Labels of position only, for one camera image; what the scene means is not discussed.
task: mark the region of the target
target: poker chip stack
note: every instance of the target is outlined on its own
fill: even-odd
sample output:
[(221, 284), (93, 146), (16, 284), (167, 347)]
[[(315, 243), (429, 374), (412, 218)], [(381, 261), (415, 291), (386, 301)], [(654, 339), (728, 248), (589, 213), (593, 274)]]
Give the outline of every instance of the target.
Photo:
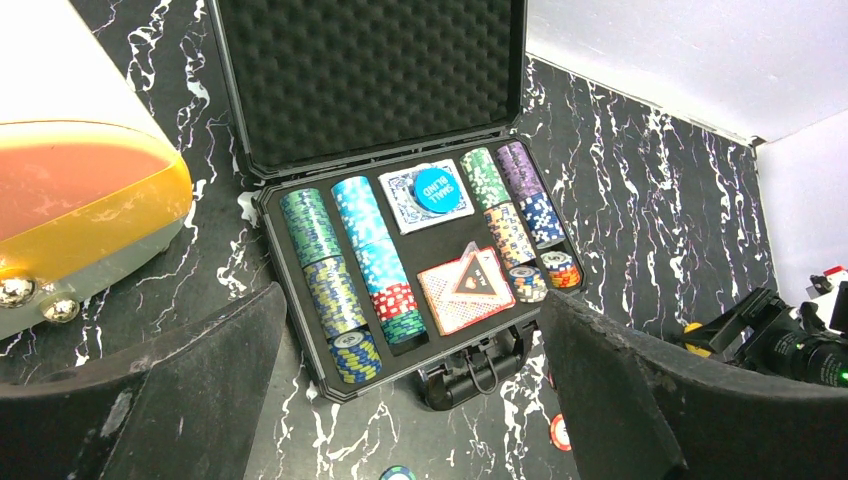
[(471, 150), (462, 156), (459, 163), (468, 175), (471, 190), (483, 210), (510, 201), (498, 167), (489, 155), (489, 149), (481, 147)]
[(489, 150), (471, 150), (462, 156), (460, 164), (468, 175), (475, 198), (483, 207), (483, 216), (495, 238), (504, 266), (512, 268), (536, 258)]
[(527, 238), (524, 225), (518, 218), (512, 202), (502, 203), (485, 212), (486, 224), (495, 238), (495, 245), (501, 252), (506, 268), (516, 267), (536, 258), (533, 246)]
[(359, 330), (367, 322), (320, 193), (296, 190), (280, 205), (342, 381), (370, 380), (380, 371), (380, 357), (371, 334)]
[(538, 248), (548, 248), (565, 240), (553, 203), (533, 168), (530, 156), (521, 142), (512, 142), (498, 149), (501, 164), (512, 193), (519, 198), (521, 213), (530, 227), (530, 235)]
[(382, 368), (374, 338), (367, 330), (354, 330), (336, 337), (330, 344), (330, 352), (345, 383), (367, 382)]
[(571, 255), (565, 252), (546, 252), (541, 258), (555, 288), (569, 288), (580, 283), (580, 271), (577, 270)]
[(398, 345), (425, 333), (424, 319), (368, 179), (348, 178), (332, 191), (386, 341)]
[(524, 303), (536, 303), (545, 299), (548, 286), (542, 271), (536, 267), (520, 266), (509, 270), (509, 280), (515, 287), (516, 298)]

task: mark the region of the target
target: light blue poker chip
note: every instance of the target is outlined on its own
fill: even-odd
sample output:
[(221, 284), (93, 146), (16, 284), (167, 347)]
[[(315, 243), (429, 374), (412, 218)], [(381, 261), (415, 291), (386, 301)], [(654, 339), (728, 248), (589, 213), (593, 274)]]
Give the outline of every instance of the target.
[(389, 231), (367, 178), (347, 178), (334, 185), (332, 192), (354, 249), (389, 238)]
[(441, 168), (427, 168), (415, 178), (415, 199), (433, 213), (448, 213), (459, 205), (459, 184)]

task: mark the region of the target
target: white wall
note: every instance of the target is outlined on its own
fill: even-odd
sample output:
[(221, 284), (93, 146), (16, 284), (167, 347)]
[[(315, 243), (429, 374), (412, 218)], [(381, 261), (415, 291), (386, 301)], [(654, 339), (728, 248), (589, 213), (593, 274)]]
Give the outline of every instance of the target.
[(845, 0), (529, 0), (527, 51), (739, 138), (848, 108)]
[(848, 266), (848, 111), (757, 148), (780, 295), (807, 300), (811, 274)]

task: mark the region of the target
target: black flap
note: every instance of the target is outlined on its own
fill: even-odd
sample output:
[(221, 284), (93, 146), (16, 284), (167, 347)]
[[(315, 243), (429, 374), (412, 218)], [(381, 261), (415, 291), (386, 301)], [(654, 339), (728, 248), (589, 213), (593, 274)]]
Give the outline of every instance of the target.
[(211, 6), (248, 167), (263, 178), (496, 132), (521, 111), (526, 0)]

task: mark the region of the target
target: blue small blind button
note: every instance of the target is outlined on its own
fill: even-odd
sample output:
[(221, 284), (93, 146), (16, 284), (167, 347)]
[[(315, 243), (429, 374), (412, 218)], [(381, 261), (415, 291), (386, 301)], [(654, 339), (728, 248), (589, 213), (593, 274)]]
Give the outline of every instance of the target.
[(433, 213), (448, 213), (459, 205), (459, 185), (441, 168), (421, 170), (415, 178), (415, 199)]

